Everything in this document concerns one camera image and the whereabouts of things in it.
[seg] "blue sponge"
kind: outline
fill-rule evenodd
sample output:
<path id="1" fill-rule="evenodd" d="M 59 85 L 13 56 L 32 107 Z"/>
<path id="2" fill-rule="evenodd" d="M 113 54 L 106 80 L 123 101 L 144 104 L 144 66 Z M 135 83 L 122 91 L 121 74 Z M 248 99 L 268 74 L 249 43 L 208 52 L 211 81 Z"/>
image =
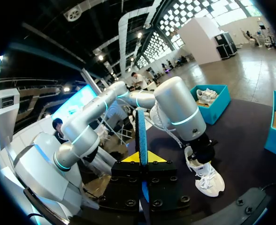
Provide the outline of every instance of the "blue sponge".
<path id="1" fill-rule="evenodd" d="M 139 151 L 140 163 L 142 166 L 147 165 L 147 139 L 146 124 L 144 121 L 144 111 L 136 112 L 136 150 Z"/>

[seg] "white wall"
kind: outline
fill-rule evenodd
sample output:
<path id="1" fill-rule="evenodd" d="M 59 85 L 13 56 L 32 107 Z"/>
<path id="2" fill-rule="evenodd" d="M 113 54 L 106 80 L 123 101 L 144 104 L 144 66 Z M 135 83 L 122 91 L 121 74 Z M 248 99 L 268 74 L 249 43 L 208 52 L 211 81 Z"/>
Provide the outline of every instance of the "white wall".
<path id="1" fill-rule="evenodd" d="M 140 70 L 138 71 L 131 71 L 130 73 L 126 73 L 126 75 L 123 77 L 123 81 L 129 85 L 129 86 L 132 86 L 132 77 L 131 77 L 131 73 L 132 72 L 136 72 L 138 74 L 141 74 L 142 76 L 144 76 L 145 78 L 150 78 L 150 75 L 149 73 L 146 71 L 146 69 L 148 68 L 152 68 L 154 70 L 155 73 L 158 73 L 158 72 L 163 72 L 163 69 L 162 69 L 162 63 L 165 63 L 166 65 L 168 65 L 167 61 L 166 60 L 169 60 L 171 61 L 171 63 L 173 65 L 175 65 L 175 60 L 177 60 L 178 58 L 182 56 L 186 56 L 188 55 L 189 52 L 186 51 L 183 47 L 180 48 L 180 49 L 176 49 L 176 50 L 173 50 L 171 53 L 169 53 L 168 55 L 156 60 L 155 62 L 152 62 L 150 64 L 148 64 L 146 67 L 143 67 L 141 68 Z"/>
<path id="2" fill-rule="evenodd" d="M 213 37 L 220 33 L 208 17 L 192 18 L 178 30 L 186 49 L 193 54 L 199 65 L 221 60 L 216 49 L 217 43 L 213 41 Z"/>
<path id="3" fill-rule="evenodd" d="M 259 30 L 258 21 L 262 21 L 265 27 L 270 27 L 270 24 L 263 16 L 253 16 L 245 19 L 230 22 L 226 25 L 220 26 L 219 29 L 230 33 L 234 43 L 236 45 L 248 43 L 248 40 L 243 36 L 241 30 L 246 32 L 247 30 L 253 35 Z"/>

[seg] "cable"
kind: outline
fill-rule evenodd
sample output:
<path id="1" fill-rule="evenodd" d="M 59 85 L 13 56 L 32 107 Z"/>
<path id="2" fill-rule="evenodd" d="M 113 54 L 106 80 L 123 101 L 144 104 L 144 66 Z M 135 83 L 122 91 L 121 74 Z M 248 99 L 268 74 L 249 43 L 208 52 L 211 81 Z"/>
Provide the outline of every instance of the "cable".
<path id="1" fill-rule="evenodd" d="M 37 213 L 30 213 L 29 215 L 27 215 L 28 218 L 31 218 L 31 217 L 34 217 L 34 216 L 43 217 L 42 215 L 37 214 Z"/>
<path id="2" fill-rule="evenodd" d="M 276 182 L 275 182 L 275 183 L 268 184 L 268 185 L 265 185 L 265 186 L 261 189 L 261 191 L 264 191 L 265 189 L 267 189 L 267 188 L 269 188 L 269 187 L 271 187 L 271 186 L 274 186 L 274 185 L 276 185 Z"/>
<path id="3" fill-rule="evenodd" d="M 156 112 L 156 115 L 157 115 L 157 117 L 159 119 L 159 122 L 161 123 L 161 126 L 164 128 L 164 130 L 166 131 L 166 133 L 169 136 L 171 136 L 178 143 L 178 145 L 180 146 L 180 148 L 182 148 L 183 143 L 180 141 L 180 139 L 178 139 L 173 133 L 171 133 L 171 131 L 169 131 L 166 126 L 164 126 L 164 124 L 163 124 L 163 122 L 161 120 L 161 117 L 159 115 L 159 106 L 158 106 L 158 102 L 157 101 L 155 102 L 155 112 Z"/>
<path id="4" fill-rule="evenodd" d="M 96 197 L 95 195 L 93 195 L 93 194 L 91 194 L 89 191 L 87 191 L 86 188 L 83 188 L 83 190 L 84 190 L 84 192 L 86 192 L 86 193 L 92 195 L 95 199 L 98 199 L 98 197 Z"/>

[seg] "shoe lace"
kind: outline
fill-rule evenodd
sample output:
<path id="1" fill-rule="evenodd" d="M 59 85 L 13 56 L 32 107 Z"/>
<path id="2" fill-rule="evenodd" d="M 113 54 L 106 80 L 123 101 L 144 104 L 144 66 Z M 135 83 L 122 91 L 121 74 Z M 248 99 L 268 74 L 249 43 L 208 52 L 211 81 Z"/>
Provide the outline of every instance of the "shoe lace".
<path id="1" fill-rule="evenodd" d="M 201 172 L 197 172 L 195 174 L 195 176 L 198 176 L 200 177 L 200 181 L 199 181 L 199 184 L 200 184 L 200 187 L 202 189 L 208 189 L 208 188 L 211 188 L 213 185 L 210 184 L 210 180 L 215 176 L 215 169 L 210 166 L 209 167 L 209 172 L 207 175 L 204 175 L 203 173 Z"/>

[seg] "concrete floor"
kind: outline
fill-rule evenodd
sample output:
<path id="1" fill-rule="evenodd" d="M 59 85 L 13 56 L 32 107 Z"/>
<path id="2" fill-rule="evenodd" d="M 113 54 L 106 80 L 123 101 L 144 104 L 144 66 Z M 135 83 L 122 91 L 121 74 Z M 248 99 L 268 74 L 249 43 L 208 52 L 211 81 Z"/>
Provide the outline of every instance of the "concrete floor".
<path id="1" fill-rule="evenodd" d="M 276 50 L 244 45 L 236 56 L 198 65 L 191 61 L 160 78 L 181 77 L 191 89 L 201 84 L 226 84 L 231 98 L 272 106 L 276 90 Z"/>

